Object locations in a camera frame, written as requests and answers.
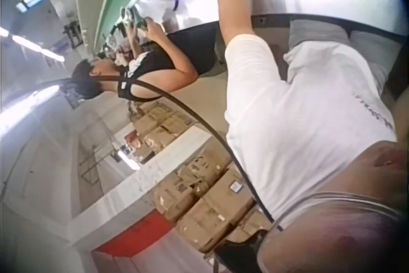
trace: gray pants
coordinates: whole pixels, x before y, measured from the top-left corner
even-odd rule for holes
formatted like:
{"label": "gray pants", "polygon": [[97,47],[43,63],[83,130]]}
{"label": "gray pants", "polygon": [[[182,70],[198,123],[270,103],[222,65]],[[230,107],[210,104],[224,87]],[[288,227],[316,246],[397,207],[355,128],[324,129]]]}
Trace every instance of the gray pants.
{"label": "gray pants", "polygon": [[335,24],[307,19],[292,20],[289,29],[289,48],[292,49],[304,41],[331,41],[354,48],[368,62],[379,94],[382,94],[402,48],[402,44],[380,35],[352,31],[348,37],[344,28]]}

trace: hand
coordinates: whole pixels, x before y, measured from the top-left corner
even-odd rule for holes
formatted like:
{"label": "hand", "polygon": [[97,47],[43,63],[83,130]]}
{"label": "hand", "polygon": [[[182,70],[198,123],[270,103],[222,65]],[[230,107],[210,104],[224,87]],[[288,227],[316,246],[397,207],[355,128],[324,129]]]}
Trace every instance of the hand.
{"label": "hand", "polygon": [[159,24],[154,22],[150,17],[145,18],[146,24],[148,26],[147,31],[144,31],[145,36],[151,41],[158,42],[161,39],[165,38],[166,35],[162,27]]}
{"label": "hand", "polygon": [[130,41],[136,38],[138,35],[138,29],[131,22],[127,25],[127,35]]}
{"label": "hand", "polygon": [[116,53],[115,65],[118,65],[118,66],[128,65],[128,61],[125,59],[125,55],[122,52]]}

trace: cardboard box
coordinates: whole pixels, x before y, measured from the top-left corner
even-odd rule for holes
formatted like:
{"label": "cardboard box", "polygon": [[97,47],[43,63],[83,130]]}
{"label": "cardboard box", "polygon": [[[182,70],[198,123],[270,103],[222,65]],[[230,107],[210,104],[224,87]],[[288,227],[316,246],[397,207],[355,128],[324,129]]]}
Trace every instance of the cardboard box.
{"label": "cardboard box", "polygon": [[134,148],[134,157],[141,163],[145,164],[155,156],[153,150],[145,143],[140,143],[138,148]]}
{"label": "cardboard box", "polygon": [[152,195],[156,209],[171,222],[176,222],[197,200],[192,188],[175,173],[158,183]]}
{"label": "cardboard box", "polygon": [[159,124],[162,124],[166,121],[174,111],[165,104],[158,102],[153,108],[147,111],[148,115],[152,120],[156,121]]}
{"label": "cardboard box", "polygon": [[145,136],[147,133],[159,126],[159,123],[153,120],[149,115],[144,115],[142,118],[133,121],[132,124],[134,125],[139,137]]}
{"label": "cardboard box", "polygon": [[229,231],[229,221],[200,199],[176,225],[178,233],[201,253],[209,252]]}
{"label": "cardboard box", "polygon": [[166,121],[161,124],[167,131],[173,134],[175,137],[180,136],[194,123],[192,118],[185,116],[182,113],[176,112],[172,114]]}
{"label": "cardboard box", "polygon": [[270,230],[272,226],[258,206],[250,210],[239,225],[250,236],[253,236],[259,230]]}
{"label": "cardboard box", "polygon": [[250,189],[234,169],[228,170],[203,199],[231,224],[238,223],[254,204]]}
{"label": "cardboard box", "polygon": [[176,137],[166,129],[157,127],[144,137],[146,144],[155,152],[161,152],[167,145],[171,144]]}
{"label": "cardboard box", "polygon": [[241,227],[237,227],[230,233],[230,235],[226,237],[226,240],[230,242],[243,243],[250,237],[251,236],[241,229]]}
{"label": "cardboard box", "polygon": [[259,230],[270,230],[271,226],[272,224],[261,211],[260,207],[255,206],[240,221],[238,227],[226,237],[226,240],[242,243]]}
{"label": "cardboard box", "polygon": [[189,183],[197,196],[202,196],[221,177],[229,161],[228,152],[212,138],[178,174]]}

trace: sticker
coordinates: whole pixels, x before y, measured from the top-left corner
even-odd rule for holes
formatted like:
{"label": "sticker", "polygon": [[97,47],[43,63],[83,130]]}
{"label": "sticker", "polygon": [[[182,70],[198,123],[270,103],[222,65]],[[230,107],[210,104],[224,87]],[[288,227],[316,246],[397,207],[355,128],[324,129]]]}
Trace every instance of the sticker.
{"label": "sticker", "polygon": [[185,191],[187,190],[187,187],[186,187],[184,184],[181,184],[181,185],[179,185],[176,189],[177,189],[180,193],[183,193],[183,192],[185,192]]}
{"label": "sticker", "polygon": [[244,185],[240,182],[233,182],[230,186],[230,190],[234,193],[239,193],[243,189]]}

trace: short black hair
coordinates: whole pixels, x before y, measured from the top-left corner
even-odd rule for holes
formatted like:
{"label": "short black hair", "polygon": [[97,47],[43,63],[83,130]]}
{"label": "short black hair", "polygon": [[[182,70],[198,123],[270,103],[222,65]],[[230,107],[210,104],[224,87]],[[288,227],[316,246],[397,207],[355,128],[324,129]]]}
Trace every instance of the short black hair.
{"label": "short black hair", "polygon": [[96,54],[96,56],[98,58],[100,58],[100,59],[106,59],[107,58],[107,55],[103,51]]}
{"label": "short black hair", "polygon": [[82,79],[75,82],[75,90],[82,99],[92,99],[104,92],[101,84],[89,75],[92,69],[93,65],[88,60],[82,60],[72,72],[73,78]]}

